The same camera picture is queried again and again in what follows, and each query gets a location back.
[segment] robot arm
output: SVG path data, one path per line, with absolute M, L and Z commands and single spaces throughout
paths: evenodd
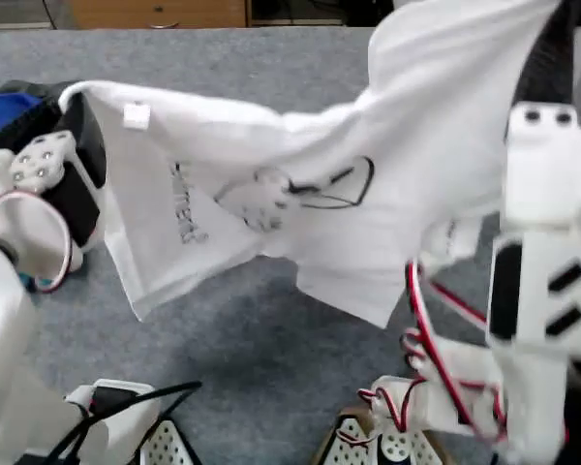
M 581 358 L 581 127 L 573 107 L 513 109 L 504 189 L 488 322 L 429 286 L 484 327 L 488 348 L 433 333 L 413 263 L 418 329 L 401 342 L 419 378 L 377 380 L 370 404 L 377 423 L 476 435 L 509 463 L 547 465 L 567 440 L 567 372 Z

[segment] clothing tag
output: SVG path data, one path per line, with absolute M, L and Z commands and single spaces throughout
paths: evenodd
M 123 108 L 123 127 L 146 131 L 151 120 L 151 107 L 146 104 L 125 104 Z

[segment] wooden drawer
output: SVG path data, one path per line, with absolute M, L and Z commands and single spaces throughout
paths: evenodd
M 82 29 L 245 27 L 245 0 L 72 0 Z

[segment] perforated bracket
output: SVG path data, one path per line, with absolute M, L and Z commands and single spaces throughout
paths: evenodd
M 141 465 L 199 465 L 170 420 L 162 421 L 140 450 Z

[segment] red wire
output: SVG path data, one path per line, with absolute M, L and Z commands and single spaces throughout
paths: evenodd
M 431 285 L 435 288 L 441 295 L 444 295 L 446 298 L 449 298 L 454 303 L 456 303 L 459 307 L 469 313 L 472 317 L 479 320 L 480 322 L 486 324 L 486 317 L 465 302 L 461 297 L 453 293 L 450 289 L 446 288 L 445 286 L 436 283 L 435 281 L 431 281 Z
M 409 297 L 410 297 L 410 301 L 411 301 L 411 306 L 412 306 L 412 310 L 415 314 L 415 318 L 417 320 L 417 325 L 418 325 L 419 330 L 423 336 L 422 343 L 424 344 L 424 349 L 426 350 L 428 357 L 431 358 L 431 360 L 435 364 L 435 367 L 437 368 L 437 371 L 439 372 L 439 375 L 442 379 L 442 382 L 445 385 L 445 388 L 447 389 L 447 392 L 449 393 L 449 396 L 452 399 L 452 402 L 454 403 L 456 410 L 462 416 L 465 423 L 467 423 L 471 426 L 472 430 L 474 431 L 474 433 L 477 436 L 479 436 L 485 440 L 488 439 L 489 442 L 499 441 L 504 436 L 504 432 L 503 431 L 500 432 L 498 434 L 498 436 L 492 440 L 490 438 L 486 438 L 484 436 L 484 434 L 478 429 L 475 422 L 473 421 L 471 415 L 469 414 L 467 406 L 461 400 L 461 398 L 458 396 L 458 393 L 456 391 L 456 386 L 451 381 L 449 374 L 447 373 L 447 370 L 445 369 L 445 367 L 443 365 L 443 361 L 442 361 L 441 357 L 439 356 L 439 351 L 437 350 L 435 343 L 433 342 L 433 340 L 430 337 L 430 331 L 428 329 L 428 325 L 424 321 L 424 317 L 421 315 L 421 313 L 418 310 L 419 304 L 417 301 L 418 297 L 415 294 L 415 290 L 414 290 L 415 289 L 415 282 L 414 282 L 414 277 L 413 277 L 413 264 L 412 263 L 407 265 L 406 272 L 407 272 L 407 282 L 409 283 L 409 288 L 410 288 L 409 289 Z

